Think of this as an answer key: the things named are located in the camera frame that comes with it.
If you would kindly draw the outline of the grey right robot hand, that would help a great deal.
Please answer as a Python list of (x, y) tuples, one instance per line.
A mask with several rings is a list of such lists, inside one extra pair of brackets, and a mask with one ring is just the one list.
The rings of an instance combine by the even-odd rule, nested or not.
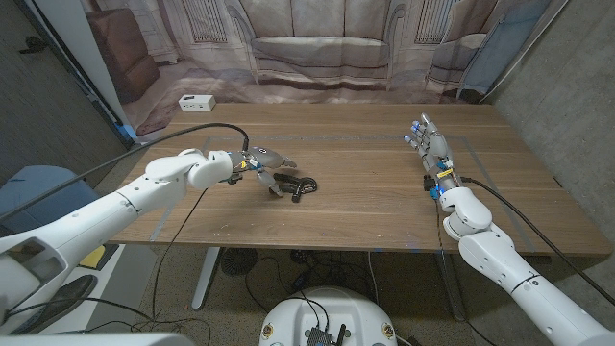
[(461, 187), (461, 180), (455, 173), (453, 151), (426, 113), (412, 122), (404, 141), (416, 151), (427, 175), (441, 190)]

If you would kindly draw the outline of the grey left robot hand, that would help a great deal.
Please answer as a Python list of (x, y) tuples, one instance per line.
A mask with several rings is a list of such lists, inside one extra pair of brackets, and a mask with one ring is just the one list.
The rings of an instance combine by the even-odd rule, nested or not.
[(245, 151), (229, 152), (229, 156), (233, 166), (232, 175), (228, 179), (230, 185), (241, 180), (243, 172), (256, 171), (257, 181), (266, 185), (272, 193), (279, 197), (283, 196), (283, 192), (274, 177), (266, 171), (266, 168), (297, 167), (297, 164), (289, 157), (264, 147), (254, 146)]

